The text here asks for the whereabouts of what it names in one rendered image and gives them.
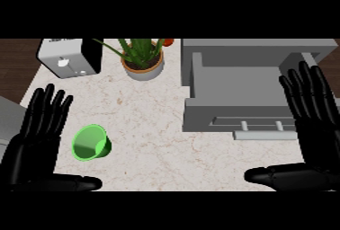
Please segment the green cup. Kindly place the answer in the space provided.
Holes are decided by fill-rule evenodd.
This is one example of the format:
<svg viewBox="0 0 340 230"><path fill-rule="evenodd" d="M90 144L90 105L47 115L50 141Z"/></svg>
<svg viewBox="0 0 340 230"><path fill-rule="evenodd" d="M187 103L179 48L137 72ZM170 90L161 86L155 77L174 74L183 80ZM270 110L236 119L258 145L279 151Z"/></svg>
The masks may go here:
<svg viewBox="0 0 340 230"><path fill-rule="evenodd" d="M97 124L84 126L72 138L72 156L78 161L105 157L111 152L111 140L103 127Z"/></svg>

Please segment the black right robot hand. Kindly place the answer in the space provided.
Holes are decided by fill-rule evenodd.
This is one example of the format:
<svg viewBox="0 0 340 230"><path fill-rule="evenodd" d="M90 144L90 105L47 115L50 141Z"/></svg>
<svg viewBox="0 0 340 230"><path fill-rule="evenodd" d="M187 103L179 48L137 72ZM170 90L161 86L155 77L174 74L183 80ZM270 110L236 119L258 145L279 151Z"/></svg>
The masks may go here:
<svg viewBox="0 0 340 230"><path fill-rule="evenodd" d="M275 191L340 192L340 112L321 68L300 61L279 83L304 162L248 169L244 179Z"/></svg>

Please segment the potted green plant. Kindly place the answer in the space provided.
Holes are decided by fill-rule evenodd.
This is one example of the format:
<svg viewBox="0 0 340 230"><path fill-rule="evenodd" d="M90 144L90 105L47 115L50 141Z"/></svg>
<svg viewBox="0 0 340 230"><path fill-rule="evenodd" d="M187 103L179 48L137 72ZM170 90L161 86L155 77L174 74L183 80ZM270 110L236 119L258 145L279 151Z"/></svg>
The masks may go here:
<svg viewBox="0 0 340 230"><path fill-rule="evenodd" d="M121 58L124 71L137 81L152 80L164 70L164 39L118 39L122 51L118 51L99 39L94 41L106 47Z"/></svg>

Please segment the grey drawer cabinet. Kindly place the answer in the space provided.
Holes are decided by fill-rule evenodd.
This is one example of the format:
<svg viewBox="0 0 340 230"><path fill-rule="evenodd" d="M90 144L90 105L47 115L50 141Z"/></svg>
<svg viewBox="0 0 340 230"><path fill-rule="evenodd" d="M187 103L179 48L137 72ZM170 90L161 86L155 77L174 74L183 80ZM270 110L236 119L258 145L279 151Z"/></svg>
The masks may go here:
<svg viewBox="0 0 340 230"><path fill-rule="evenodd" d="M310 53L321 62L335 48L334 39L182 39L182 85L189 86L193 53L204 66L278 66L291 53Z"/></svg>

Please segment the grey appliance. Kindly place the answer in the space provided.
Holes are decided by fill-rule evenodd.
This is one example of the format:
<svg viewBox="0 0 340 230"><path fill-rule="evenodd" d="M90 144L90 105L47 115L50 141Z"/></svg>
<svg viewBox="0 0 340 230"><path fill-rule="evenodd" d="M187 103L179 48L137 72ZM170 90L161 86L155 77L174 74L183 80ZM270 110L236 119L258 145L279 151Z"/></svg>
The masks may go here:
<svg viewBox="0 0 340 230"><path fill-rule="evenodd" d="M10 139L19 133L25 108L0 96L0 162Z"/></svg>

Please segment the grey open drawer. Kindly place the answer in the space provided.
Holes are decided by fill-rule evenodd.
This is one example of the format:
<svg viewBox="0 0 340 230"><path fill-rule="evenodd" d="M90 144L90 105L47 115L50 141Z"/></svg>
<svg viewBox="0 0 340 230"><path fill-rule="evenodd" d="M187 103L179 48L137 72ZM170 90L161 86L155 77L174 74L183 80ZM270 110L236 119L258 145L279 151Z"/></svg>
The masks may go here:
<svg viewBox="0 0 340 230"><path fill-rule="evenodd" d="M182 130L232 132L242 124L253 131L273 131L278 124L294 130L279 76L295 70L301 61L316 64L309 53L294 53L278 66L205 66L195 53Z"/></svg>

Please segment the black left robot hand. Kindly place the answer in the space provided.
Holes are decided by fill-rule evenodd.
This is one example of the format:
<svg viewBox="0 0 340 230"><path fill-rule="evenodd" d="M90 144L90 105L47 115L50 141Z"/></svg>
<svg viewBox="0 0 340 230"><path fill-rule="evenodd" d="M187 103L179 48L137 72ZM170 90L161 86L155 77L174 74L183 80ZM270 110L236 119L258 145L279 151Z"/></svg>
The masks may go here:
<svg viewBox="0 0 340 230"><path fill-rule="evenodd" d="M53 92L53 84L34 90L19 134L0 163L0 191L91 191L102 187L96 177L54 173L72 96L63 90Z"/></svg>

